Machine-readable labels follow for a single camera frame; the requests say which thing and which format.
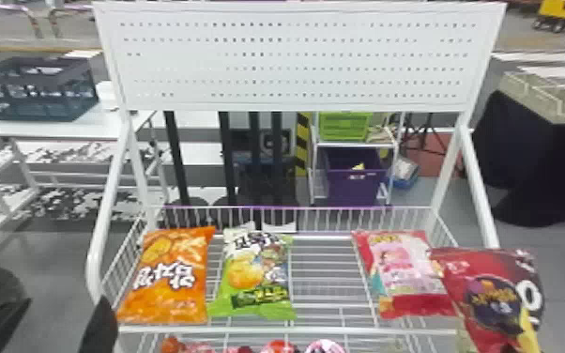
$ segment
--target purple bin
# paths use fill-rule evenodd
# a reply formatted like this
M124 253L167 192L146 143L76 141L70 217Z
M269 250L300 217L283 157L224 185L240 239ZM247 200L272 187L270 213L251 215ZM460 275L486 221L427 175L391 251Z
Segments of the purple bin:
M376 148L325 148L330 206L371 206L386 170ZM364 163L365 169L352 170Z

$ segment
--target white metal display rack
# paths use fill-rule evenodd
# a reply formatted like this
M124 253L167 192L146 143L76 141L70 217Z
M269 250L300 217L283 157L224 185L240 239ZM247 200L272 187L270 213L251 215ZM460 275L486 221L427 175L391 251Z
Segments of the white metal display rack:
M309 177L309 199L311 204L315 203L315 199L325 199L328 197L328 183L326 181L326 171L318 168L318 153L320 148L330 147L346 147L346 148L389 148L393 150L392 165L396 163L399 156L399 145L401 144L401 137L403 135L403 122L405 113L399 114L399 123L397 124L396 136L391 136L391 142L388 143L366 143L366 142L349 142L349 141L323 141L319 133L319 117L318 113L313 114L313 121L311 125L311 142L312 142L312 158L311 167L307 169L307 176ZM382 200L386 205L389 205L389 200L392 196L392 189L394 188L394 168L390 168L389 182L386 183L382 180L379 184L376 198Z
M455 245L438 211L461 151L484 245L498 247L467 123L503 4L106 2L96 3L95 12L108 69L118 87L120 112L459 113L427 207L153 207L147 202L144 176L136 173L141 218L115 257L107 259L111 263L107 271L102 271L128 139L121 140L123 152L111 165L88 251L86 280L92 299L105 295L114 307L118 305L140 256L136 244L146 231L209 223L221 228L221 223L259 219L264 228L273 224L273 229L292 232L297 240L290 253L290 284L298 320L235 317L215 318L202 326L121 325L118 349L157 351L169 333L187 341L210 342L218 349L244 344L258 348L271 339L304 345L328 337L351 352L386 346L418 352L454 349L454 323L377 318L349 230L423 229L434 246ZM133 141L135 137L129 138L131 148ZM134 164L140 163L132 155ZM221 277L219 241L209 250L209 299Z

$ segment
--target yellow and black striped pole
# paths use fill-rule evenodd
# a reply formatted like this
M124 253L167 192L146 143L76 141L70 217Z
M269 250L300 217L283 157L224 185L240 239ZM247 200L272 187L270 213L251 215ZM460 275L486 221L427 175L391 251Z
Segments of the yellow and black striped pole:
M296 125L296 177L307 176L309 143L311 141L311 113L298 113Z

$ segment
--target white pegboard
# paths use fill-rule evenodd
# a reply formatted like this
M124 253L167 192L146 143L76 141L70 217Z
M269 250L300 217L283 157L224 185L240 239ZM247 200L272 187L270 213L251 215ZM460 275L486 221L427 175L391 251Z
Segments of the white pegboard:
M504 10L471 2L94 6L128 109L219 111L466 110Z

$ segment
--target green crate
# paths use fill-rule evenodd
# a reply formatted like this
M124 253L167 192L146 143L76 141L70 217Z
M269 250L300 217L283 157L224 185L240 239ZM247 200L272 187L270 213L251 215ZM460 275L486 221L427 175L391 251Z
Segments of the green crate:
M364 141L372 113L320 113L320 137L324 141Z

